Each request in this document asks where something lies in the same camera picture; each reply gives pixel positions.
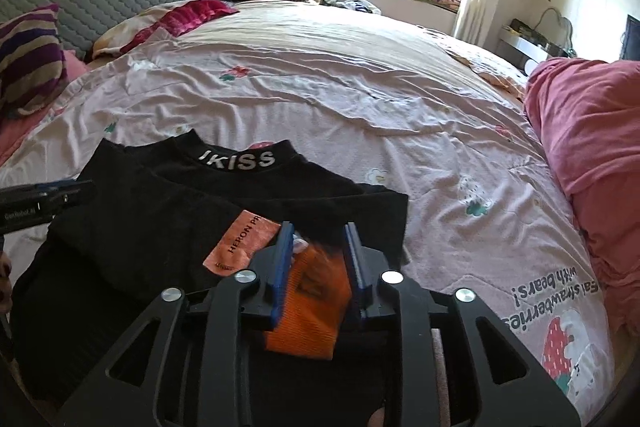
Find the left hand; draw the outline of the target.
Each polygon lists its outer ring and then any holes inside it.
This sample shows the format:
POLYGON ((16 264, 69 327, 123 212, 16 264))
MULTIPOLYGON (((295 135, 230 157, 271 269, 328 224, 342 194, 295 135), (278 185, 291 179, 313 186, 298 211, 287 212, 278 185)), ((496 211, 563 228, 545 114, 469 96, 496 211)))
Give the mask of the left hand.
POLYGON ((6 314, 12 306, 12 263, 4 251, 0 256, 0 313, 6 314))

